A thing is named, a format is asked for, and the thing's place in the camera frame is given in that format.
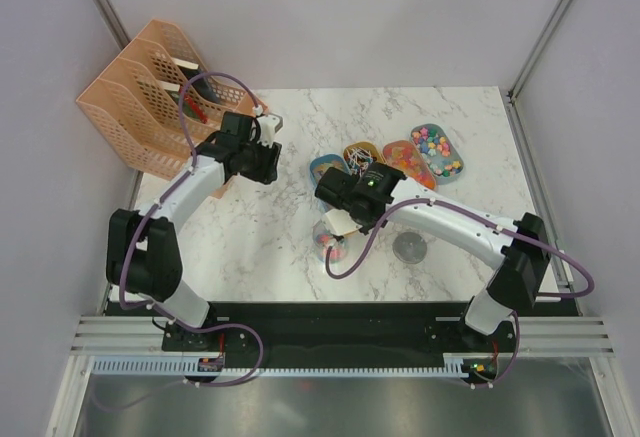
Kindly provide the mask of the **tan lollipop tray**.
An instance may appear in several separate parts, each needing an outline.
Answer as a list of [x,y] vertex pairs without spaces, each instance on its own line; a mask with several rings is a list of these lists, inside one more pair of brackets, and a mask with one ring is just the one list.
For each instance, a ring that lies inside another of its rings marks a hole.
[[343,159],[349,171],[360,177],[372,163],[385,163],[381,152],[371,142],[361,141],[343,150]]

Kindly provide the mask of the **pink gummy tray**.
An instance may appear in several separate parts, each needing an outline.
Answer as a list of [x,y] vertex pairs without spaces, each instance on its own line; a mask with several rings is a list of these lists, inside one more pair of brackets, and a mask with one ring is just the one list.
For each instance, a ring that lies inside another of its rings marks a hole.
[[382,149],[386,163],[404,172],[424,187],[435,190],[436,180],[416,147],[407,140],[386,144]]

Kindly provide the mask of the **light blue star candy tray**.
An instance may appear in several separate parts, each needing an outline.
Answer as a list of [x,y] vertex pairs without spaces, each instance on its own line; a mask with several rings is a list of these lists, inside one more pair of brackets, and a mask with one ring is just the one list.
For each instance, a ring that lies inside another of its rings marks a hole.
[[433,123],[418,125],[410,131],[410,141],[438,184],[445,185],[462,176],[464,160],[442,127]]

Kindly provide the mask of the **yellow plastic scoop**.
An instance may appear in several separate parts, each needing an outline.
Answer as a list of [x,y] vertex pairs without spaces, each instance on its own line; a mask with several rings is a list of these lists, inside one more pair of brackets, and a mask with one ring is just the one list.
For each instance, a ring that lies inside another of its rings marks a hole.
[[349,236],[351,234],[358,233],[359,230],[360,230],[360,226],[359,225],[349,226],[349,227],[346,227],[346,228],[342,229],[340,231],[340,235],[341,236]]

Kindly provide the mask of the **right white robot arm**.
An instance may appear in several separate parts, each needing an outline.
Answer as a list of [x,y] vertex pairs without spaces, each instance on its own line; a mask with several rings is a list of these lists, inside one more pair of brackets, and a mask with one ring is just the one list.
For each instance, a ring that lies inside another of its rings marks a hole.
[[476,257],[493,271],[467,305],[458,338],[483,349],[513,313],[535,305],[551,248],[543,220],[531,213],[513,220],[481,213],[423,186],[402,171],[373,163],[361,175],[329,168],[315,188],[329,205],[323,217],[335,237],[360,232],[369,238],[389,222],[426,232]]

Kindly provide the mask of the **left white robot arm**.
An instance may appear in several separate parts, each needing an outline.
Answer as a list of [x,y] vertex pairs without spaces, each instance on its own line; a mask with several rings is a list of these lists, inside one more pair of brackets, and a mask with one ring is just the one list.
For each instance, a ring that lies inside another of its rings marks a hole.
[[110,218],[107,280],[181,322],[185,339],[198,350],[215,346],[220,328],[208,319],[210,304],[183,280],[178,233],[232,177],[263,185],[276,181],[281,145],[275,136],[282,126],[282,118],[272,114],[225,113],[220,129],[195,147],[195,155],[158,197]]

